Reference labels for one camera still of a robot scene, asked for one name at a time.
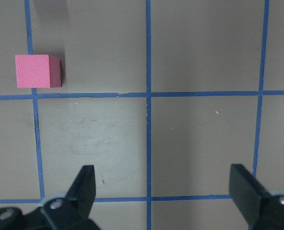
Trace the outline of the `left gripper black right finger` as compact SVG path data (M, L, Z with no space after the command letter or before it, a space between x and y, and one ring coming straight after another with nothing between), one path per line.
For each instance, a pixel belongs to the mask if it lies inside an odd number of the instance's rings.
M231 164L229 194L252 230L284 230L284 192L266 189L242 164Z

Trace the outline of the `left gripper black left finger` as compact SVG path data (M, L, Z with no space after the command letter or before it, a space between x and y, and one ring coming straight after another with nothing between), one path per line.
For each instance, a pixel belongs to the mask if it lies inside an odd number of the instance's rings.
M95 200L95 169L84 165L64 196L47 200L41 214L52 230L94 230L89 219Z

